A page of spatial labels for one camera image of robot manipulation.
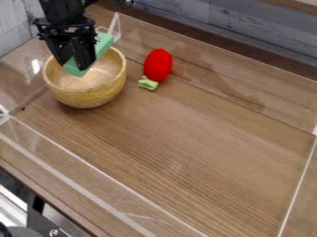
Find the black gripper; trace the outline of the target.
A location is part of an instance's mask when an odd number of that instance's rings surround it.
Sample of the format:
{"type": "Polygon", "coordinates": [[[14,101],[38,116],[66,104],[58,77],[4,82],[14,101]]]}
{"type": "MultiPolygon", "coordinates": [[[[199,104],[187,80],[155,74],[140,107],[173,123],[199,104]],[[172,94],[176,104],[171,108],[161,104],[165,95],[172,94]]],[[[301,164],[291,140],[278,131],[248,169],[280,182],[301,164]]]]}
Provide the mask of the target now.
{"type": "Polygon", "coordinates": [[[46,18],[38,18],[33,20],[33,24],[38,30],[37,35],[45,40],[58,64],[62,66],[73,57],[77,69],[85,70],[96,59],[95,21],[78,16],[61,24],[53,24],[46,18]]]}

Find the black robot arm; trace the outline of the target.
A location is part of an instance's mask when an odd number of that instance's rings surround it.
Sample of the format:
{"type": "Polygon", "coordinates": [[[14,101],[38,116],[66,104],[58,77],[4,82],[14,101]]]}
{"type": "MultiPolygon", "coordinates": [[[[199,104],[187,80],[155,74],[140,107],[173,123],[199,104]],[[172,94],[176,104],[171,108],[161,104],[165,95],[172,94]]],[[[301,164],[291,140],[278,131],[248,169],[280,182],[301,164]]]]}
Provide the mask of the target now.
{"type": "Polygon", "coordinates": [[[33,24],[38,37],[60,65],[74,60],[78,70],[87,69],[96,60],[95,21],[85,16],[85,7],[96,0],[38,0],[42,18],[33,24]]]}

